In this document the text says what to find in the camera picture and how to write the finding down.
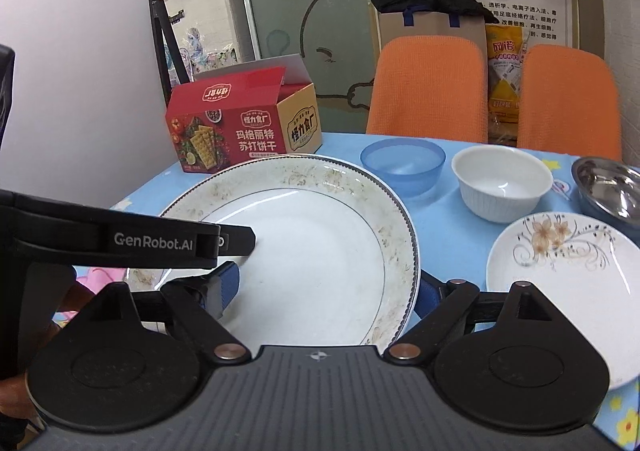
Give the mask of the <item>left hand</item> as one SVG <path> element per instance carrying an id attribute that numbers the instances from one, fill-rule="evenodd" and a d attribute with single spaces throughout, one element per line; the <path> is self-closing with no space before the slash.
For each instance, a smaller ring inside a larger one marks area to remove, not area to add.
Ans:
<path id="1" fill-rule="evenodd" d="M 62 303 L 58 306 L 58 312 L 77 312 L 91 301 L 94 293 L 85 285 L 75 282 L 67 291 Z M 37 348 L 41 349 L 61 330 L 54 321 L 50 321 L 47 330 L 38 335 Z M 26 371 L 21 374 L 2 379 L 0 382 L 0 408 L 1 413 L 14 419 L 32 419 L 37 412 L 30 400 Z"/>

